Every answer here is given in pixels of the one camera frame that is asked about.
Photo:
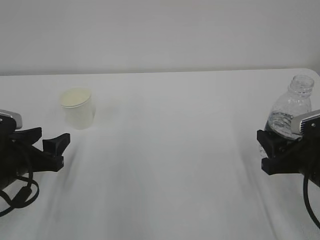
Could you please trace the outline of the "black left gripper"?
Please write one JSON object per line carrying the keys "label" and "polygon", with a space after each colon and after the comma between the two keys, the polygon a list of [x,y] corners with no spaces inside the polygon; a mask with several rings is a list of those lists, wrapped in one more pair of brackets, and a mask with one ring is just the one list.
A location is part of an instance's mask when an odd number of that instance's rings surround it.
{"label": "black left gripper", "polygon": [[43,139],[43,150],[34,147],[42,137],[42,128],[17,131],[10,117],[0,118],[0,189],[3,190],[18,176],[33,172],[58,172],[64,166],[63,153],[71,142],[69,133]]}

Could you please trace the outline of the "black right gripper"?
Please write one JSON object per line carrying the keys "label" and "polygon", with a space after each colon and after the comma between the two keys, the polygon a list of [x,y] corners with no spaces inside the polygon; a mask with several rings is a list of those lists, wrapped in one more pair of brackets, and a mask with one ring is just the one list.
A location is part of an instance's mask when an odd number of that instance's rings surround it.
{"label": "black right gripper", "polygon": [[261,169],[268,175],[302,174],[309,171],[309,180],[320,185],[320,135],[302,135],[291,144],[276,132],[258,130],[256,139],[266,157]]}

